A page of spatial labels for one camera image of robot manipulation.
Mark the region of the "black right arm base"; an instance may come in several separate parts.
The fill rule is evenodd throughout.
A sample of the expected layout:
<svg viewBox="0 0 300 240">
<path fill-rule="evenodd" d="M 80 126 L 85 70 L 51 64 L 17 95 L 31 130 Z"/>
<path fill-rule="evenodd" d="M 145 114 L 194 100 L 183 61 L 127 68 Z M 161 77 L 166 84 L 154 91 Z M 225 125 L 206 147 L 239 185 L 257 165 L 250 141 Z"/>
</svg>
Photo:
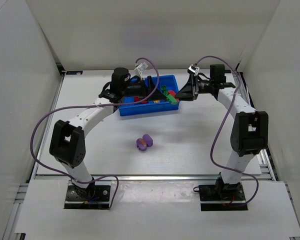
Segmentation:
<svg viewBox="0 0 300 240">
<path fill-rule="evenodd" d="M 217 179 L 214 184 L 195 186 L 193 191 L 199 194 L 202 212 L 247 211 L 245 192 L 241 183 L 225 184 Z"/>
</svg>

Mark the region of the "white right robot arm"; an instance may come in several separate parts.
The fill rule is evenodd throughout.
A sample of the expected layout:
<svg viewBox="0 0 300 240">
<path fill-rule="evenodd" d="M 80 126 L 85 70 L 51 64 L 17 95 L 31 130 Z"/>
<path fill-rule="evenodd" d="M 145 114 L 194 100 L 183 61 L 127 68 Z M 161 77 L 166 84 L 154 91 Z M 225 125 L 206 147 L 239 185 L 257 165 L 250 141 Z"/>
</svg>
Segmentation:
<svg viewBox="0 0 300 240">
<path fill-rule="evenodd" d="M 223 64 L 211 65 L 207 79 L 201 78 L 199 70 L 195 64 L 188 68 L 189 78 L 176 98 L 190 102 L 200 94 L 210 94 L 226 108 L 226 115 L 232 116 L 232 152 L 220 178 L 225 185 L 237 185 L 250 161 L 268 145 L 269 116 L 265 111 L 257 111 L 237 94 L 236 86 L 227 81 Z"/>
</svg>

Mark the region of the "red green curved lego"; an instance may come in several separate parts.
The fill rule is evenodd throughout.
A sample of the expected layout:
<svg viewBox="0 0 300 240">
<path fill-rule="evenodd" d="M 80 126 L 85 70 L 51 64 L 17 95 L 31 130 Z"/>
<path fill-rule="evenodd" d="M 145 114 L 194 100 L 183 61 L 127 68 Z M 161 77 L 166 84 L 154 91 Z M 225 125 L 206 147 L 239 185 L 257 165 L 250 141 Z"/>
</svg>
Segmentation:
<svg viewBox="0 0 300 240">
<path fill-rule="evenodd" d="M 177 105 L 179 103 L 179 99 L 176 98 L 176 93 L 173 90 L 168 90 L 167 91 L 166 99 L 172 105 Z"/>
</svg>

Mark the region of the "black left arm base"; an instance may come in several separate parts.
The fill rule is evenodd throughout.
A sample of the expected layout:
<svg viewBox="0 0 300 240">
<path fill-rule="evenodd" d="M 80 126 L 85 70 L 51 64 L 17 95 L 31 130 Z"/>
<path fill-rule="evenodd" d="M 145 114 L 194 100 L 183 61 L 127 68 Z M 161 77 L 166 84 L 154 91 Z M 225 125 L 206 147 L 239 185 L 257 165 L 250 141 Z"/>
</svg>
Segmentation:
<svg viewBox="0 0 300 240">
<path fill-rule="evenodd" d="M 111 185 L 91 183 L 80 188 L 72 183 L 67 186 L 63 208 L 66 210 L 109 210 L 118 191 L 115 187 L 111 197 Z"/>
</svg>

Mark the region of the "red lego brick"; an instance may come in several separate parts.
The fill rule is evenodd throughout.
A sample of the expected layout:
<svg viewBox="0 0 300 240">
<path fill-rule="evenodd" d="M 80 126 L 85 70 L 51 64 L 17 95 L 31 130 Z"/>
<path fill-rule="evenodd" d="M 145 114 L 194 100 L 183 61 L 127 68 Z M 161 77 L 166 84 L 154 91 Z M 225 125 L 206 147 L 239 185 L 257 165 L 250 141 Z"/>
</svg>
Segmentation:
<svg viewBox="0 0 300 240">
<path fill-rule="evenodd" d="M 134 97 L 134 102 L 138 102 L 138 101 L 140 101 L 140 98 L 138 96 L 135 96 Z"/>
</svg>

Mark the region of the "purple round lego piece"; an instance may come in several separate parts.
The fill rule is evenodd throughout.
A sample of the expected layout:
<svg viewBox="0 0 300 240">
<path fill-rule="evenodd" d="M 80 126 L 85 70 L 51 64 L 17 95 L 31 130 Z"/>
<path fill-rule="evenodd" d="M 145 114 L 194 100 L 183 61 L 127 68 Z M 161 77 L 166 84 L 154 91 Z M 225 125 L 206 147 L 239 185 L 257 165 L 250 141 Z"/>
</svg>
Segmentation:
<svg viewBox="0 0 300 240">
<path fill-rule="evenodd" d="M 138 138 L 136 140 L 136 147 L 141 152 L 145 152 L 147 150 L 147 148 L 152 147 L 153 144 L 154 144 L 154 141 L 149 134 L 144 134 L 141 138 Z"/>
</svg>

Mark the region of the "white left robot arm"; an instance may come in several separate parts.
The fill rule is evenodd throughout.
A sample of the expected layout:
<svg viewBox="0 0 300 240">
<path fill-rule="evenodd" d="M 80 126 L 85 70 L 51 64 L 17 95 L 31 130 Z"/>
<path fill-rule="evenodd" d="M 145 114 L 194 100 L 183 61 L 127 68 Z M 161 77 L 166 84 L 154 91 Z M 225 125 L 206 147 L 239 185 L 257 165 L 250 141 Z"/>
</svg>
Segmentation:
<svg viewBox="0 0 300 240">
<path fill-rule="evenodd" d="M 139 75 L 131 76 L 128 69 L 117 67 L 92 106 L 85 107 L 70 120 L 58 120 L 54 124 L 49 153 L 66 169 L 73 185 L 87 189 L 94 180 L 84 163 L 85 138 L 89 132 L 122 106 L 125 98 L 149 99 L 157 92 L 159 82 L 151 76 L 142 80 Z"/>
</svg>

